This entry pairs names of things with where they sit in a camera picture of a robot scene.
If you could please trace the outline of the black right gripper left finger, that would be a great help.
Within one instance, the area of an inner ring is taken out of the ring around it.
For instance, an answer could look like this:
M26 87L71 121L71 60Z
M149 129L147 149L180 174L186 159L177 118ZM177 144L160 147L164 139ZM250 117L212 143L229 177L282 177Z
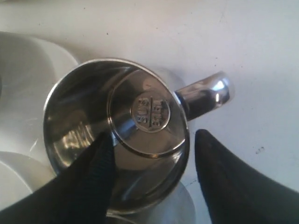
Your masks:
M101 133L57 177L1 210L2 224L104 224L116 179L113 140Z

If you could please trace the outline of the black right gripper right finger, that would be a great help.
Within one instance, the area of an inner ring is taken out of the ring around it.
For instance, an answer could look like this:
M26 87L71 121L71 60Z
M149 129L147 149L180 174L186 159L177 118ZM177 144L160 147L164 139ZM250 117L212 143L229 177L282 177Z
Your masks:
M299 193L242 161L209 131L195 134L198 181L213 224L297 224Z

